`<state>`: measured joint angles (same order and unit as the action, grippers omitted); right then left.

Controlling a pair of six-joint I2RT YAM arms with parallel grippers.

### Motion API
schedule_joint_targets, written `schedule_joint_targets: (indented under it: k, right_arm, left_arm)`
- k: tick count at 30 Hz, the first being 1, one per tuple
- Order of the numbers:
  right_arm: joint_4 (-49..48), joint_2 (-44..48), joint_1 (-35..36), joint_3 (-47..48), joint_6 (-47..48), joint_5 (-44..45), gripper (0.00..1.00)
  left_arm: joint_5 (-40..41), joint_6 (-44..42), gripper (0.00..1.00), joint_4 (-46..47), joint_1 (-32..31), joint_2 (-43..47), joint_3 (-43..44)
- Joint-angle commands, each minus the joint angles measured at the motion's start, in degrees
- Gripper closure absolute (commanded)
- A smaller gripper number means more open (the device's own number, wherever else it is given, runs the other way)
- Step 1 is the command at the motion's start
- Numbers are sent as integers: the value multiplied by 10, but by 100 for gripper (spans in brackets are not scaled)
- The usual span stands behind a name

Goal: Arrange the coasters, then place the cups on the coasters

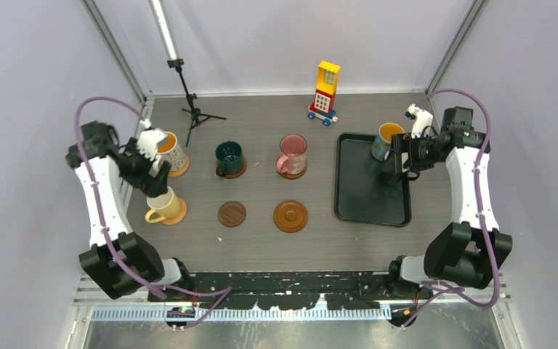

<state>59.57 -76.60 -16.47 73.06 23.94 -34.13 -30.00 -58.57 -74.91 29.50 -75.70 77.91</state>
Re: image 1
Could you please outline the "white patterned mug orange inside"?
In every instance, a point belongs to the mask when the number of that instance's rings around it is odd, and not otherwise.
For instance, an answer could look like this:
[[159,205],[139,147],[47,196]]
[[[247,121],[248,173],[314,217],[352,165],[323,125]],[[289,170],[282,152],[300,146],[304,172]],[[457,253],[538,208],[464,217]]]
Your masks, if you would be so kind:
[[168,140],[166,144],[159,148],[159,164],[163,161],[169,162],[171,164],[171,170],[176,170],[183,166],[185,155],[187,154],[184,152],[177,136],[172,132],[166,133],[168,135]]

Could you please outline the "dark green mug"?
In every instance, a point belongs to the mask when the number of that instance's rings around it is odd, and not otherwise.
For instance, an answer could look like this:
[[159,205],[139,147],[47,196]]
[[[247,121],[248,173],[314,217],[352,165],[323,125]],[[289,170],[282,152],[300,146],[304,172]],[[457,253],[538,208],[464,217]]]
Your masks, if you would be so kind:
[[236,175],[244,166],[243,150],[235,141],[224,141],[215,150],[215,173],[219,177]]

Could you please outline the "pink mug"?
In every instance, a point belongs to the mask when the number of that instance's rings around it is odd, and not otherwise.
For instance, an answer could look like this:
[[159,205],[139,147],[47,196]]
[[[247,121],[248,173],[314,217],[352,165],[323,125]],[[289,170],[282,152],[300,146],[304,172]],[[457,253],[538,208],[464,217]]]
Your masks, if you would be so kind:
[[307,141],[301,135],[286,135],[280,141],[280,157],[276,161],[278,174],[296,174],[302,171],[306,159]]

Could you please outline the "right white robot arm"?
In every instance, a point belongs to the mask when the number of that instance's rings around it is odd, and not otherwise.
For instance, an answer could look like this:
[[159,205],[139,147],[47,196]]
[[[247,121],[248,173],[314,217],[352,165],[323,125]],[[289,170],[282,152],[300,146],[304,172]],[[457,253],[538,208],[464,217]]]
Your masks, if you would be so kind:
[[500,232],[491,207],[487,135],[474,129],[468,108],[445,110],[441,130],[433,135],[427,133],[430,112],[410,105],[405,115],[413,121],[412,130],[393,136],[381,177],[389,184],[404,183],[443,163],[450,176],[451,217],[423,255],[391,261],[386,289],[399,299],[428,281],[485,289],[513,247],[512,237]]

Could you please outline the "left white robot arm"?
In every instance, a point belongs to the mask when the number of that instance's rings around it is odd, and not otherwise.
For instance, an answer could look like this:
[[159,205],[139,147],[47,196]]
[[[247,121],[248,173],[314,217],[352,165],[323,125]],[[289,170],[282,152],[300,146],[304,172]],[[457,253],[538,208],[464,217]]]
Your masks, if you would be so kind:
[[160,164],[158,148],[166,133],[143,121],[139,137],[120,146],[115,127],[98,121],[77,126],[76,143],[65,160],[74,170],[89,212],[89,250],[78,258],[83,271],[111,299],[137,291],[141,286],[159,287],[177,301],[187,300],[194,290],[179,261],[163,259],[157,250],[134,232],[120,197],[127,182],[148,198],[170,190],[170,166]]

